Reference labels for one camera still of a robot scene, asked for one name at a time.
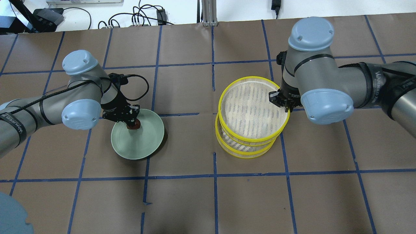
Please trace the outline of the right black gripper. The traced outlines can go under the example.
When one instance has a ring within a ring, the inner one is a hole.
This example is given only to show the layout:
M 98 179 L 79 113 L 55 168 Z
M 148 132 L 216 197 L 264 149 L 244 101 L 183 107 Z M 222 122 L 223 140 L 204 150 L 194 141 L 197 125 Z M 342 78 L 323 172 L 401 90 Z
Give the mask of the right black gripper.
M 291 86 L 285 78 L 294 78 L 294 75 L 288 71 L 285 65 L 287 52 L 280 52 L 276 56 L 276 63 L 281 66 L 282 80 L 281 85 L 277 91 L 269 92 L 269 102 L 279 108 L 285 108 L 286 113 L 292 113 L 296 107 L 303 107 L 301 104 L 301 95 L 299 89 Z

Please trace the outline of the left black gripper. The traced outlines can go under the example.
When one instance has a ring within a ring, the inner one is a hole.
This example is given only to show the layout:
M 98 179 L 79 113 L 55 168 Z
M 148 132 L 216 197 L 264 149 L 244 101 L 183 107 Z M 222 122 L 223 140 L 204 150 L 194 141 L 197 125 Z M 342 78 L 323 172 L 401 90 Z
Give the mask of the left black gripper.
M 141 99 L 141 97 L 135 99 L 127 98 L 121 91 L 121 86 L 129 83 L 130 77 L 141 77 L 137 74 L 117 74 L 110 73 L 108 77 L 101 77 L 100 80 L 107 83 L 103 95 L 112 97 L 110 91 L 115 92 L 115 96 L 110 99 L 109 102 L 101 104 L 103 109 L 103 119 L 107 119 L 113 122 L 127 123 L 128 129 L 134 129 L 135 125 L 141 125 L 138 120 L 138 114 L 140 113 L 140 105 L 131 105 L 129 102 L 135 102 Z

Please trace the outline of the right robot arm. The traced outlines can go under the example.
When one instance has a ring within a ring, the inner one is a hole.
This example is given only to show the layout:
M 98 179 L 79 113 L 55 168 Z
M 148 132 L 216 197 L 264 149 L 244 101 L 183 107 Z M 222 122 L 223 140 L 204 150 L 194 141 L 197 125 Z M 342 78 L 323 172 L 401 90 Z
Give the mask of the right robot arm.
M 277 56 L 281 86 L 269 93 L 269 101 L 285 112 L 303 107 L 306 117 L 320 125 L 343 121 L 355 109 L 380 106 L 415 136 L 415 62 L 338 67 L 330 49 L 334 34 L 331 22 L 321 17 L 294 24 L 288 49 Z

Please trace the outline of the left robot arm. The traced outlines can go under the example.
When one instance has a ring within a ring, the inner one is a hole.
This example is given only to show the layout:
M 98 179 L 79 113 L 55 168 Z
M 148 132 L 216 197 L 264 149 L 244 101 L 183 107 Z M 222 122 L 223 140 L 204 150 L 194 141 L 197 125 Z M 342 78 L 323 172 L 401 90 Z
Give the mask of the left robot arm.
M 0 150 L 4 157 L 40 128 L 64 124 L 70 129 L 94 128 L 102 117 L 139 129 L 139 105 L 121 92 L 120 75 L 107 74 L 87 50 L 69 53 L 62 67 L 70 81 L 66 89 L 1 105 Z

